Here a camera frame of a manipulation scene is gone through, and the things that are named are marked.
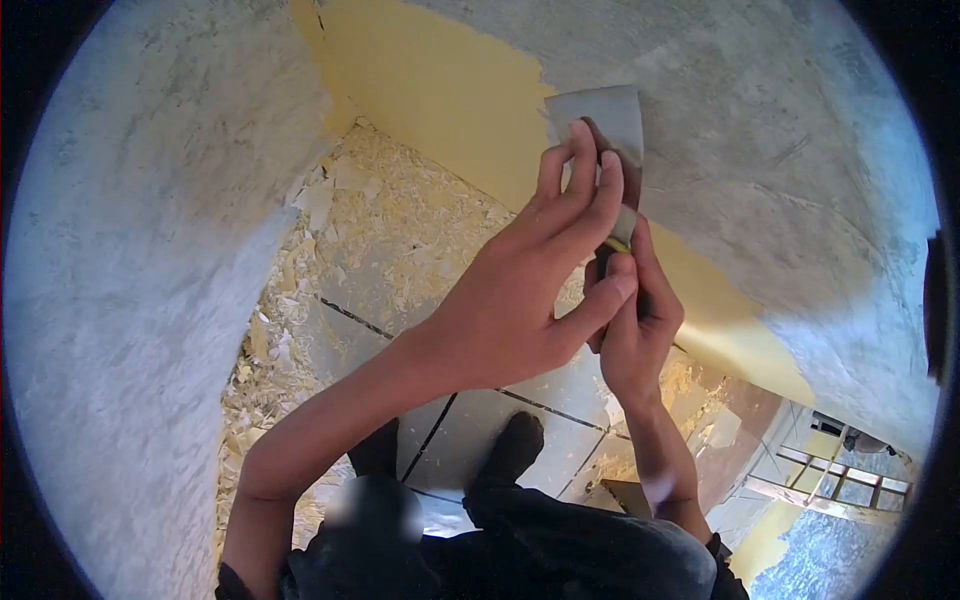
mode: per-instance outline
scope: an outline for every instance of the hand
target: hand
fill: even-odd
[[[443,393],[503,387],[562,366],[635,293],[635,276],[609,276],[572,312],[554,318],[561,286],[610,234],[620,208],[619,157],[603,153],[599,187],[596,165],[587,124],[573,121],[569,140],[543,153],[530,203],[480,250],[433,315],[406,335],[426,353]]]
[[[621,404],[637,406],[654,399],[659,401],[660,370],[684,321],[684,307],[654,254],[650,224],[639,214],[631,246],[633,256],[618,252],[610,258],[607,277],[635,278],[637,291],[620,307],[606,332],[598,330],[590,336],[588,343],[594,354],[600,354],[600,371],[611,392]],[[584,276],[585,294],[603,281],[605,279],[597,282],[596,262],[591,260]],[[649,304],[642,319],[636,314],[639,293],[646,295]]]

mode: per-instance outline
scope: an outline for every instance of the wrist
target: wrist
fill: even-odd
[[[652,389],[637,390],[624,395],[614,393],[624,412],[630,413],[635,419],[646,419],[651,416],[652,409],[660,404],[660,386]]]
[[[378,368],[389,372],[414,403],[410,408],[457,391],[448,390],[451,384],[444,376],[436,344],[419,327],[398,335],[377,358],[381,360]]]

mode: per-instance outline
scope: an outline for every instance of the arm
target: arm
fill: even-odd
[[[614,153],[597,151],[582,121],[546,151],[537,193],[476,259],[433,315],[381,354],[310,398],[267,432],[244,460],[230,511],[224,564],[258,600],[276,597],[298,498],[377,427],[439,396],[498,388],[556,369],[636,289],[610,276],[561,319],[553,303],[573,269],[613,228],[623,194]],[[575,157],[561,192],[564,164]]]
[[[700,510],[697,468],[680,430],[660,402],[660,390],[645,402],[626,403],[624,413],[634,442],[636,474],[654,516],[677,523],[706,544],[713,533]]]
[[[660,402],[660,369],[684,320],[684,308],[673,293],[654,254],[650,226],[637,217],[632,240],[634,256],[616,254],[608,274],[633,276],[647,295],[649,312],[638,319],[636,294],[613,317],[604,333],[589,343],[600,354],[604,379],[623,406],[634,442],[636,471],[656,518],[672,521],[707,543],[712,533],[697,498],[697,469],[676,424]],[[596,281],[588,265],[585,287]]]

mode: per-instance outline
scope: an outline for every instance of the yellow paint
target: yellow paint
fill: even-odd
[[[340,71],[325,42],[325,31],[310,0],[290,0],[290,15],[300,35],[310,45],[313,60],[320,66],[320,80],[332,96],[332,107],[324,115],[323,134],[337,140],[347,135],[360,115],[360,109],[346,94]]]
[[[793,355],[757,320],[763,308],[679,235],[656,223],[650,232],[663,271],[684,304],[677,346],[720,372],[814,407],[813,392]]]
[[[398,0],[292,0],[344,131],[354,102],[381,132],[424,153],[513,211],[536,184],[547,147],[540,63],[505,42]],[[813,406],[793,357],[761,324],[761,308],[708,259],[652,224],[657,253],[684,303],[677,343],[729,375]]]
[[[790,531],[803,511],[799,506],[774,502],[740,542],[731,557],[730,569],[743,580],[744,588],[749,589],[757,575],[783,559],[790,544],[780,540],[780,536]]]
[[[829,459],[833,455],[839,440],[822,431],[812,431],[810,438],[804,444],[804,451]],[[786,480],[793,479],[800,474],[803,467],[795,465],[791,472],[784,476]],[[812,490],[820,479],[820,471],[807,470],[801,476],[797,488]],[[790,544],[780,540],[780,536],[790,531],[793,524],[800,518],[804,509],[786,502],[774,501],[767,512],[763,514],[747,537],[740,542],[731,558],[730,568],[733,573],[743,580],[745,588],[763,570],[779,563],[786,554]]]
[[[334,0],[320,16],[346,94],[378,130],[509,208],[527,203],[556,93],[536,59],[397,0]]]

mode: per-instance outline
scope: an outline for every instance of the foot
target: foot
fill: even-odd
[[[527,412],[510,417],[493,442],[493,449],[476,480],[513,485],[534,464],[543,450],[543,425]]]
[[[387,421],[347,452],[357,477],[385,475],[396,479],[396,432],[400,419]]]

